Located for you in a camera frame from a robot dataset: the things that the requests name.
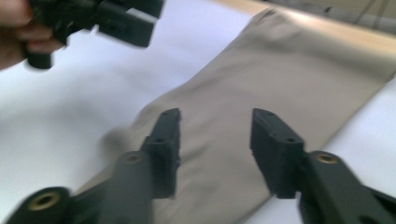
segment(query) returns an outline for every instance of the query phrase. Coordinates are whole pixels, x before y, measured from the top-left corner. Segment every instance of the metal screw hole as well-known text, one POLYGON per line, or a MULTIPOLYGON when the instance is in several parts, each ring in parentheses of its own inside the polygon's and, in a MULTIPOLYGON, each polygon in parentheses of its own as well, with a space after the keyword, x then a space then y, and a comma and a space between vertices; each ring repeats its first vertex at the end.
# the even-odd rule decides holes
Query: metal screw hole
POLYGON ((338 160, 334 156, 328 154, 317 155, 317 160, 328 164, 336 164, 338 162, 338 160))
POLYGON ((28 205, 28 209, 31 211, 40 211, 55 205, 61 196, 57 192, 48 192, 35 197, 28 205))
POLYGON ((126 157, 124 161, 128 164, 134 164, 141 160, 142 160, 142 158, 138 155, 130 155, 130 156, 126 157))

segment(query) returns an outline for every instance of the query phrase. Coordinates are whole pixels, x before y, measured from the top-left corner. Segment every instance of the white table surface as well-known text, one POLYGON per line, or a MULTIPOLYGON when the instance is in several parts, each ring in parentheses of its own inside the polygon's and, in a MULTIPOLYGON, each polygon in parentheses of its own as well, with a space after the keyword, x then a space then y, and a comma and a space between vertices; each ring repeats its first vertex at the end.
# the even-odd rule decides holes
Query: white table surface
MULTIPOLYGON (((101 137, 189 80, 251 16, 205 0, 168 0, 148 49, 80 32, 48 72, 22 63, 0 71, 0 222, 36 190, 75 190, 106 167, 116 153, 99 147, 101 137)), ((393 197, 395 102, 393 80, 327 148, 364 184, 393 197)), ((272 199, 248 223, 301 223, 298 216, 295 202, 272 199)))

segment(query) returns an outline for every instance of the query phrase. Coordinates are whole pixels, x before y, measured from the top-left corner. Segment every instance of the finger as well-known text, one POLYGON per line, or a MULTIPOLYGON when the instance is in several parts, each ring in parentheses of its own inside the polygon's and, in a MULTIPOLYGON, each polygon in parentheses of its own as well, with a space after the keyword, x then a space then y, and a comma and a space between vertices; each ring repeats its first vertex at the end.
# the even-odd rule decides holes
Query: finger
POLYGON ((64 45, 55 38, 47 40, 31 40, 27 43, 27 50, 33 53, 52 53, 64 45))
POLYGON ((27 0, 0 0, 0 25, 5 27, 25 25, 32 16, 27 0))
POLYGON ((23 60, 22 44, 12 30, 0 27, 0 70, 10 67, 23 60))
POLYGON ((16 28, 15 36, 19 40, 41 40, 50 39, 53 33, 52 30, 37 22, 30 22, 29 24, 16 28))

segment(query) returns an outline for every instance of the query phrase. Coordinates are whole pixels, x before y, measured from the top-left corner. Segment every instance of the beige fabric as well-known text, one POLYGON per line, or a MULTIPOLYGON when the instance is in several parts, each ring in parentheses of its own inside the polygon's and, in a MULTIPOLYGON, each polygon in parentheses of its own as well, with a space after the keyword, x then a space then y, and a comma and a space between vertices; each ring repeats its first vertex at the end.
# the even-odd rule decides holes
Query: beige fabric
POLYGON ((238 223, 268 199, 249 149, 254 107, 278 114, 306 150, 321 149, 395 71, 394 58, 274 11, 257 15, 192 80, 146 106, 127 133, 128 148, 138 149, 161 112, 182 112, 177 196, 155 202, 156 223, 238 223))
POLYGON ((340 21, 324 20, 323 18, 305 13, 292 8, 277 6, 261 0, 213 0, 225 7, 244 11, 250 15, 256 15, 269 7, 276 7, 291 20, 303 26, 304 29, 313 30, 324 35, 333 36, 348 45, 358 48, 376 51, 380 54, 388 54, 396 57, 396 39, 394 35, 374 32, 359 26, 343 23, 340 21))

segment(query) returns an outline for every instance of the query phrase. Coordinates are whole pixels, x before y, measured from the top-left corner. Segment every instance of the khaki cloth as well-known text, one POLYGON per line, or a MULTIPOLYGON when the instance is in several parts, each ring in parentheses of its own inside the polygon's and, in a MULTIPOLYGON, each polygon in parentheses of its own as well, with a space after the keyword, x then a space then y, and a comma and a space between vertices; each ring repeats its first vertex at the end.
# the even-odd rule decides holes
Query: khaki cloth
POLYGON ((177 196, 154 202, 155 223, 245 220, 270 197, 249 149, 253 108, 278 114, 305 140, 305 150, 318 150, 395 71, 394 58, 273 10, 258 14, 194 78, 146 106, 127 132, 133 139, 127 148, 139 149, 160 113, 181 110, 177 196))

